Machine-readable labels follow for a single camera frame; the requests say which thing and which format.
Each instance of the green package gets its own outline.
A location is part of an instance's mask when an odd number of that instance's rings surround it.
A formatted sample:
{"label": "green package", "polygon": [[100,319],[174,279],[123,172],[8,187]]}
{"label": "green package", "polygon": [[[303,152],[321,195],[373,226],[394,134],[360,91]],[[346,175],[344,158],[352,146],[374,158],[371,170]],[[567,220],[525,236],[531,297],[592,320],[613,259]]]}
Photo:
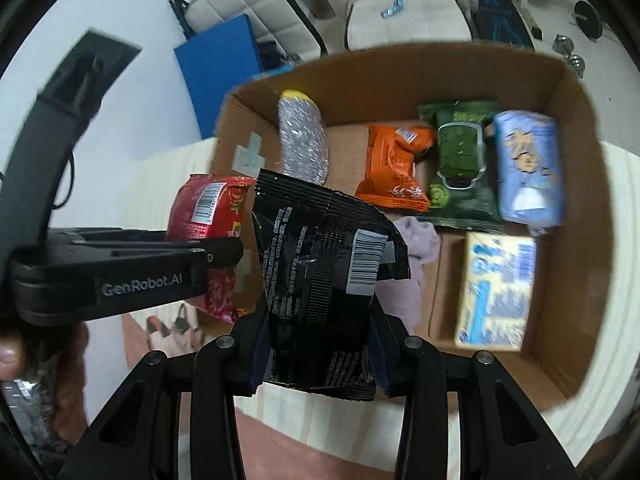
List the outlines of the green package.
{"label": "green package", "polygon": [[495,201],[483,126],[495,113],[491,101],[418,106],[418,113],[438,129],[437,171],[429,178],[430,210],[417,217],[437,226],[491,233],[502,232]]}

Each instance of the cardboard box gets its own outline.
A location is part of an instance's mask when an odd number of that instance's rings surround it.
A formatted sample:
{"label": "cardboard box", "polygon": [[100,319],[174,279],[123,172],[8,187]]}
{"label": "cardboard box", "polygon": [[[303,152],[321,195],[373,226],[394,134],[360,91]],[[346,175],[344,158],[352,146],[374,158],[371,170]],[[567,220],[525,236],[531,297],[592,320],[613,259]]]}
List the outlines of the cardboard box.
{"label": "cardboard box", "polygon": [[[268,170],[281,171],[277,103],[287,88],[318,104],[330,144],[327,187],[353,194],[364,176],[371,122],[415,121],[426,102],[494,99],[500,109],[541,112],[559,124],[566,209],[564,227],[542,238],[525,343],[498,357],[539,410],[575,395],[587,373],[612,266],[609,185],[589,101],[561,60],[495,44],[409,44],[325,57],[230,94],[220,113],[211,170],[233,174],[236,146],[256,132]],[[234,301],[253,308],[262,291],[248,198],[242,241],[251,274]],[[453,345],[464,234],[442,234],[417,335],[447,352]]]}

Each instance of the yellow tissue pack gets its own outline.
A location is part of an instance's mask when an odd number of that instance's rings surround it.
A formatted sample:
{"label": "yellow tissue pack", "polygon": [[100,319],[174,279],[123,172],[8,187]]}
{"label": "yellow tissue pack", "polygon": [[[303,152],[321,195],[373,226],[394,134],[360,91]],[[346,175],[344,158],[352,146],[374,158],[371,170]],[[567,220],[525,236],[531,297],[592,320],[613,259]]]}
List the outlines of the yellow tissue pack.
{"label": "yellow tissue pack", "polygon": [[520,350],[533,291],[535,240],[468,233],[465,251],[456,346]]}

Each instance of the orange package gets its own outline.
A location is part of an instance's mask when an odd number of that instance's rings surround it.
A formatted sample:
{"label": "orange package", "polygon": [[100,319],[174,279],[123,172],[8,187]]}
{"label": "orange package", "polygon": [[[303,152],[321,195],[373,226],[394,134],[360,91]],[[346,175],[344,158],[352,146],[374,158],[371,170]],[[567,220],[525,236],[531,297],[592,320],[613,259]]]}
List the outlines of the orange package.
{"label": "orange package", "polygon": [[367,169],[356,198],[380,207],[428,211],[429,199],[414,178],[414,160],[435,141],[432,128],[369,126]]}

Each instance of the green circular logo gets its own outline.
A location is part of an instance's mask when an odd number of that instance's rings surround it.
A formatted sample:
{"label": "green circular logo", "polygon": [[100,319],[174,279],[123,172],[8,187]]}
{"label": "green circular logo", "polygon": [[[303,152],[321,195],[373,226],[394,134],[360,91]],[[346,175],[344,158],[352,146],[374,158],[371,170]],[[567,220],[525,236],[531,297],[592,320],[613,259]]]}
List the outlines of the green circular logo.
{"label": "green circular logo", "polygon": [[432,209],[444,207],[449,202],[449,190],[442,184],[430,184],[429,199],[431,200]]}

